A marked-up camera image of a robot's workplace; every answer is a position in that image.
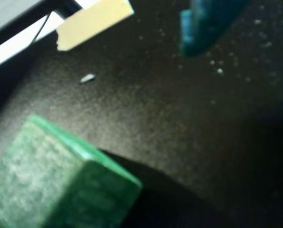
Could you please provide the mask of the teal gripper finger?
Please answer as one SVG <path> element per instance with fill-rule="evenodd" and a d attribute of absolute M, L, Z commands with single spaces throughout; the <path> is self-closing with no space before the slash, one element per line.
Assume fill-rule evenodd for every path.
<path fill-rule="evenodd" d="M 180 12 L 180 50 L 194 57 L 205 52 L 234 22 L 248 0 L 190 0 Z"/>

